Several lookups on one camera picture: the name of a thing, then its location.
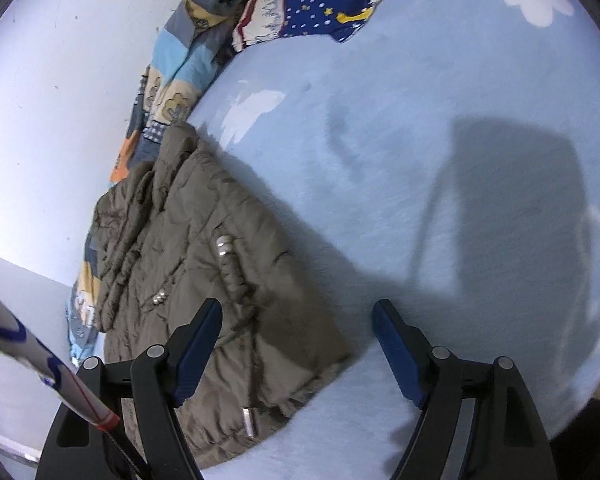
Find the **patchwork blanket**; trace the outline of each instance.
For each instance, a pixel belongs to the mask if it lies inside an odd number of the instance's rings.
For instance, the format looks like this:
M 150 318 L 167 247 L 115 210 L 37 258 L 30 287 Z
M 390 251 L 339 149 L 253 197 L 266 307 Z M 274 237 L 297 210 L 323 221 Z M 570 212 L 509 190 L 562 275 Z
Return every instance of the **patchwork blanket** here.
M 110 186 L 141 160 L 155 160 L 165 129 L 183 122 L 231 57 L 231 33 L 245 0 L 181 0 L 155 43 L 141 77 Z M 95 247 L 87 234 L 78 279 L 66 305 L 71 361 L 93 355 L 93 315 L 100 291 Z

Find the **wrinkled fabric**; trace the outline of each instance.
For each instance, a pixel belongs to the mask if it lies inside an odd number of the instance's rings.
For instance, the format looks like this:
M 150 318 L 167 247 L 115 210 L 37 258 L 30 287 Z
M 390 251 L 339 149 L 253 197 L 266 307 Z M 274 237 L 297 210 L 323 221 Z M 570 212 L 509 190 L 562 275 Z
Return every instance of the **wrinkled fabric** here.
M 125 139 L 110 176 L 116 184 L 129 169 L 158 156 L 165 129 L 185 121 L 199 97 L 229 59 L 228 39 L 246 0 L 181 0 L 160 31 L 140 86 Z M 93 327 L 100 281 L 91 234 L 66 305 L 71 360 L 75 367 L 93 355 Z
M 382 0 L 249 0 L 233 46 L 247 46 L 293 36 L 328 34 L 339 42 L 357 33 Z
M 166 343 L 205 298 L 222 304 L 222 329 L 200 385 L 177 410 L 201 468 L 282 428 L 349 355 L 272 214 L 191 126 L 169 128 L 155 163 L 139 163 L 100 199 L 91 233 L 101 280 L 94 322 L 107 333 L 107 362 Z M 220 256 L 225 236 L 234 252 Z M 166 300 L 155 304 L 159 292 Z M 246 434 L 241 407 L 255 410 L 255 438 Z M 123 415 L 139 446 L 133 409 L 126 405 Z

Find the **white wall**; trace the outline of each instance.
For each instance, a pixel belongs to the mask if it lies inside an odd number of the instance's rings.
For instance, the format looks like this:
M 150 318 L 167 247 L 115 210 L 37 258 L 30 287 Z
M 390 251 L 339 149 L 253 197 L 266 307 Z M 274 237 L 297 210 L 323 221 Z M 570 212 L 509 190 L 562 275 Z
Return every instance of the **white wall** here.
M 70 288 L 0 258 L 0 300 L 59 358 L 69 362 L 64 302 Z M 0 436 L 42 450 L 60 401 L 38 376 L 0 354 Z
M 179 0 L 15 0 L 0 20 L 0 257 L 73 283 L 157 27 Z

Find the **red stripe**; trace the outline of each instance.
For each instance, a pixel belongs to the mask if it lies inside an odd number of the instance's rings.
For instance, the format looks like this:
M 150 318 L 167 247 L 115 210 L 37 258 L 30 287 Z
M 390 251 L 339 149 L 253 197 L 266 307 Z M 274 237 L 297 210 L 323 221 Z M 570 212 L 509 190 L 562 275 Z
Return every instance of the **red stripe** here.
M 249 22 L 251 21 L 251 17 L 253 16 L 253 9 L 255 8 L 255 6 L 256 6 L 256 0 L 249 0 L 249 2 L 247 3 L 247 8 L 244 13 L 244 17 L 240 19 L 240 22 L 238 22 L 238 26 L 236 27 L 236 30 L 238 31 L 238 34 L 240 35 L 240 39 L 242 40 L 243 48 L 246 45 L 244 44 L 244 34 L 242 33 L 242 30 L 245 26 L 249 25 Z
M 84 401 L 89 405 L 89 407 L 91 408 L 91 411 L 93 412 L 93 419 L 96 421 L 96 424 L 101 424 L 101 423 L 105 423 L 107 424 L 107 419 L 105 418 L 104 420 L 100 420 L 100 417 L 98 416 L 98 413 L 96 412 L 96 410 L 94 409 L 93 405 L 89 402 L 89 399 L 87 398 L 87 396 L 84 394 L 84 391 L 82 390 L 82 387 L 80 386 L 80 383 L 75 379 L 75 376 L 73 374 L 70 374 L 70 377 L 72 378 L 72 381 L 75 383 L 75 385 L 78 388 L 78 391 L 80 392 L 82 398 L 84 399 Z
M 115 428 L 118 423 L 120 422 L 120 417 L 117 416 L 115 413 L 111 412 L 111 415 L 113 415 L 108 422 L 105 422 L 104 424 L 101 424 L 99 426 L 96 426 L 96 428 L 98 428 L 100 431 L 111 431 L 113 430 L 113 428 Z

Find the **brown puffer jacket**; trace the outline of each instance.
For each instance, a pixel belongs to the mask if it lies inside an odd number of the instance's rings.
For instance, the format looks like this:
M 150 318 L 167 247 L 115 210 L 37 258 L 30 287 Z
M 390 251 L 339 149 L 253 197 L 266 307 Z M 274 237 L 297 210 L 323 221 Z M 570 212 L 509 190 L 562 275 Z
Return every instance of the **brown puffer jacket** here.
M 136 165 L 100 199 L 91 232 L 106 362 L 166 343 L 205 298 L 222 304 L 216 347 L 196 393 L 178 409 L 201 468 L 282 428 L 349 355 L 272 214 L 220 167 L 190 126 L 168 128 L 156 162 Z M 220 255 L 221 237 L 233 252 Z M 242 407 L 256 413 L 254 438 L 243 427 Z M 130 406 L 124 416 L 139 446 Z

